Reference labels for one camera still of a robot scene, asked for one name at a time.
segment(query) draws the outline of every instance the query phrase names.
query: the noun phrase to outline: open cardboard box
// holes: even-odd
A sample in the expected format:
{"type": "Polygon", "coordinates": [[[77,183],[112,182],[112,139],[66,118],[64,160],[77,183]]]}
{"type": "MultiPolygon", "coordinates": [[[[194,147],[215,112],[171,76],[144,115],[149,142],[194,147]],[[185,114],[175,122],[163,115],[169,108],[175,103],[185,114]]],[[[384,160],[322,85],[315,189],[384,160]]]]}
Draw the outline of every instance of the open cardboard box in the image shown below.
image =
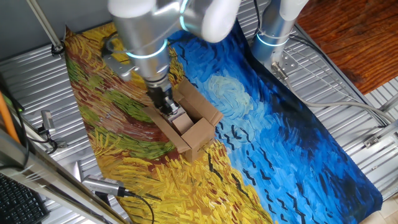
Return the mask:
{"type": "Polygon", "coordinates": [[[183,154],[187,161],[193,162],[200,157],[200,149],[214,140],[215,126],[221,121],[223,114],[207,101],[186,78],[174,91],[174,100],[188,115],[179,117],[178,123],[168,122],[153,107],[146,107],[142,110],[173,142],[177,151],[183,154]]]}

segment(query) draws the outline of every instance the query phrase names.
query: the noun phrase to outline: cable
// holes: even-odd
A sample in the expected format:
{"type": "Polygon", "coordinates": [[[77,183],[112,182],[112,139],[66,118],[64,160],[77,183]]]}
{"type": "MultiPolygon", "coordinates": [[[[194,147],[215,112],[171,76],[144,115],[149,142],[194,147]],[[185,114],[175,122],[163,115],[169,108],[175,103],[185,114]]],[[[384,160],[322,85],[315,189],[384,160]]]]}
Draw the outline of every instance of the cable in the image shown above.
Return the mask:
{"type": "Polygon", "coordinates": [[[257,3],[257,0],[253,0],[254,3],[254,8],[256,10],[257,14],[257,28],[256,31],[254,31],[253,39],[256,37],[257,33],[260,31],[260,26],[261,26],[261,20],[260,20],[260,11],[259,11],[259,5],[257,3]]]}
{"type": "MultiPolygon", "coordinates": [[[[7,94],[9,96],[12,96],[10,94],[9,90],[5,86],[3,86],[1,82],[0,82],[0,88],[3,89],[3,91],[5,91],[5,94],[7,94]]],[[[27,161],[29,160],[29,139],[26,136],[26,129],[25,129],[25,125],[24,125],[24,120],[22,119],[21,113],[19,112],[19,109],[17,107],[18,103],[13,97],[10,97],[9,99],[11,100],[12,106],[14,107],[15,112],[17,113],[19,124],[21,126],[22,133],[20,133],[20,135],[19,135],[19,140],[20,140],[20,142],[24,142],[24,144],[22,144],[22,145],[26,148],[25,160],[24,160],[24,163],[23,163],[23,165],[21,167],[14,166],[14,165],[4,165],[4,166],[0,166],[0,170],[8,169],[8,168],[18,168],[18,169],[24,170],[25,167],[26,167],[27,161]]]]}
{"type": "Polygon", "coordinates": [[[297,61],[295,58],[293,58],[293,56],[292,56],[291,54],[289,54],[287,51],[284,50],[284,52],[285,52],[288,56],[290,56],[290,58],[293,59],[298,65],[300,65],[302,68],[304,68],[307,72],[311,73],[313,76],[317,77],[319,80],[323,81],[323,82],[326,83],[328,86],[332,87],[334,90],[336,90],[337,92],[341,93],[343,96],[346,96],[346,97],[350,98],[351,100],[355,100],[355,101],[359,102],[356,98],[353,98],[352,96],[343,93],[342,91],[340,91],[340,90],[338,90],[336,87],[334,87],[332,84],[326,82],[324,79],[320,78],[318,75],[316,75],[315,73],[311,72],[309,69],[307,69],[306,67],[304,67],[299,61],[297,61]]]}
{"type": "Polygon", "coordinates": [[[132,192],[125,192],[124,195],[125,195],[125,196],[131,196],[131,197],[138,198],[139,200],[142,200],[145,204],[147,204],[147,206],[148,206],[148,208],[149,208],[149,210],[150,210],[150,213],[152,214],[152,224],[154,224],[154,222],[155,222],[154,211],[153,211],[151,205],[149,205],[149,203],[148,203],[145,199],[143,199],[141,196],[136,195],[136,194],[134,194],[134,193],[132,193],[132,192]]]}
{"type": "Polygon", "coordinates": [[[29,139],[33,142],[37,142],[37,143],[41,143],[41,144],[50,143],[52,145],[53,149],[49,153],[47,153],[48,155],[53,154],[58,149],[58,143],[51,138],[50,134],[47,134],[46,141],[39,141],[39,140],[32,139],[32,138],[29,138],[29,139]]]}
{"type": "Polygon", "coordinates": [[[0,113],[2,116],[2,119],[4,120],[4,124],[6,125],[6,129],[8,134],[19,144],[21,143],[18,138],[17,131],[15,130],[14,123],[12,123],[12,118],[10,115],[10,111],[8,110],[6,101],[4,100],[4,97],[2,96],[2,93],[0,91],[0,113]]]}
{"type": "Polygon", "coordinates": [[[393,118],[391,118],[391,117],[390,117],[389,115],[387,115],[385,112],[383,112],[383,111],[381,111],[381,110],[379,110],[379,109],[376,109],[376,108],[374,108],[374,107],[372,107],[372,106],[366,105],[366,104],[364,104],[364,103],[345,102],[345,101],[342,101],[342,102],[334,102],[334,103],[311,103],[311,102],[305,101],[305,100],[304,100],[303,98],[301,98],[301,97],[296,93],[296,91],[293,89],[293,86],[292,86],[292,84],[290,83],[290,80],[289,80],[288,78],[285,79],[285,82],[286,82],[288,88],[291,90],[291,92],[292,92],[299,100],[301,100],[303,103],[305,103],[305,104],[308,105],[308,106],[313,106],[313,107],[329,107],[329,106],[340,106],[340,105],[359,106],[359,107],[362,107],[362,108],[365,108],[365,109],[374,111],[375,113],[377,113],[377,114],[379,114],[379,115],[385,117],[385,118],[386,118],[388,121],[390,121],[391,123],[393,123],[393,122],[395,121],[393,118]]]}
{"type": "MultiPolygon", "coordinates": [[[[330,62],[330,60],[326,57],[326,55],[325,55],[321,50],[319,50],[318,47],[316,47],[316,46],[313,45],[312,43],[309,43],[307,40],[305,40],[304,38],[299,37],[299,36],[297,36],[297,35],[295,35],[295,36],[290,36],[290,39],[293,39],[293,40],[295,40],[295,41],[297,41],[297,42],[300,42],[300,43],[302,43],[302,44],[304,44],[304,45],[306,45],[306,46],[312,48],[313,50],[315,50],[316,52],[318,52],[318,53],[326,60],[327,63],[329,63],[329,64],[331,65],[331,62],[330,62]]],[[[312,75],[314,75],[314,76],[317,77],[318,79],[324,81],[324,79],[318,77],[316,74],[314,74],[313,72],[311,72],[309,69],[305,68],[305,67],[304,67],[301,63],[299,63],[293,56],[291,56],[291,54],[289,54],[289,53],[286,52],[286,51],[284,51],[284,52],[285,52],[288,56],[290,56],[290,58],[292,58],[298,65],[300,65],[302,68],[304,68],[306,71],[310,72],[312,75]]],[[[328,82],[326,82],[326,81],[324,81],[324,82],[325,82],[327,85],[331,86],[333,89],[335,89],[337,92],[341,93],[342,95],[347,96],[348,98],[351,98],[352,100],[357,101],[360,105],[369,106],[369,105],[366,105],[366,104],[364,104],[364,103],[360,103],[357,99],[355,99],[355,98],[353,98],[353,97],[351,97],[351,96],[349,96],[349,95],[347,95],[347,94],[342,93],[341,91],[337,90],[334,86],[332,86],[332,85],[329,84],[328,82]]],[[[372,107],[372,106],[369,106],[369,107],[372,108],[372,109],[369,109],[369,108],[368,108],[368,109],[371,110],[371,111],[374,113],[374,115],[377,116],[378,118],[380,118],[380,116],[382,116],[382,117],[385,117],[385,118],[386,118],[388,121],[390,121],[390,122],[394,122],[394,121],[395,121],[392,117],[390,117],[390,116],[389,116],[388,114],[386,114],[385,112],[383,112],[383,111],[381,111],[381,110],[379,110],[379,109],[377,109],[377,108],[375,108],[375,107],[372,107]]]]}
{"type": "Polygon", "coordinates": [[[42,144],[48,143],[48,142],[50,141],[50,139],[47,139],[46,141],[39,141],[39,140],[32,139],[32,138],[29,138],[29,139],[30,139],[31,141],[33,141],[33,142],[42,143],[42,144]]]}

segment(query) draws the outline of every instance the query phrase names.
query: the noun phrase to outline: van gogh painting print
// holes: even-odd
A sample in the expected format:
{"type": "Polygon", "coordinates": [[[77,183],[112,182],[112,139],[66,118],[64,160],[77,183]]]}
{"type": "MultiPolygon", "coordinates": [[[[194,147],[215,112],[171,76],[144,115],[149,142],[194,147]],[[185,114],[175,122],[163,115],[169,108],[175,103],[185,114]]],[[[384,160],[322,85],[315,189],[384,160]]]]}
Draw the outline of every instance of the van gogh painting print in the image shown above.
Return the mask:
{"type": "MultiPolygon", "coordinates": [[[[359,223],[380,209],[380,192],[252,57],[238,23],[217,44],[169,37],[172,85],[187,77],[224,114],[192,163],[141,111],[151,104],[143,80],[124,82],[102,61],[102,39],[115,31],[68,32],[68,72],[103,175],[144,197],[156,223],[359,223]]],[[[144,203],[118,200],[135,223],[151,222],[144,203]]]]}

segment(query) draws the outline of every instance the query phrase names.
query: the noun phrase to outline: wooden table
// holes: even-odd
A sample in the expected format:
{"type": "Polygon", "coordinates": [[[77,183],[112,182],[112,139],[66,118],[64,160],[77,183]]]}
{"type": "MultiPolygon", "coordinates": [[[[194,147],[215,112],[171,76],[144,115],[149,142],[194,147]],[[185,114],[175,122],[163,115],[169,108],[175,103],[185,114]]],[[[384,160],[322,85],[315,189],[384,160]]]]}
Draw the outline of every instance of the wooden table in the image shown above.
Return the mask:
{"type": "Polygon", "coordinates": [[[363,94],[398,76],[398,0],[310,0],[298,24],[363,94]]]}

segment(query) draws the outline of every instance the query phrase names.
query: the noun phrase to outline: metal pipe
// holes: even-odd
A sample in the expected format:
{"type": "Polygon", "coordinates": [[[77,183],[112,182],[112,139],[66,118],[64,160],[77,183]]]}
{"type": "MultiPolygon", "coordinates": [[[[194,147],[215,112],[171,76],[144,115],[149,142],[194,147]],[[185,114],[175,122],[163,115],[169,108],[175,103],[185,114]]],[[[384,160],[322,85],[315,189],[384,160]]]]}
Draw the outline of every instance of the metal pipe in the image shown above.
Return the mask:
{"type": "Polygon", "coordinates": [[[388,100],[380,107],[380,110],[383,112],[388,112],[397,105],[398,105],[398,94],[395,94],[395,96],[393,96],[390,100],[388,100]]]}
{"type": "Polygon", "coordinates": [[[33,13],[35,14],[37,20],[39,20],[40,24],[42,25],[44,31],[50,38],[52,44],[54,45],[55,51],[59,51],[63,49],[63,45],[61,40],[57,37],[54,29],[52,28],[49,20],[46,18],[43,10],[40,8],[37,0],[26,0],[29,4],[30,8],[32,9],[33,13]]]}
{"type": "MultiPolygon", "coordinates": [[[[2,165],[23,164],[26,148],[16,143],[1,129],[0,145],[2,146],[0,148],[0,163],[2,165]]],[[[35,150],[34,153],[29,153],[26,167],[24,172],[16,171],[13,168],[3,169],[0,172],[26,187],[51,198],[91,220],[93,223],[107,223],[109,221],[112,224],[127,224],[123,217],[95,196],[43,151],[35,150]]]]}

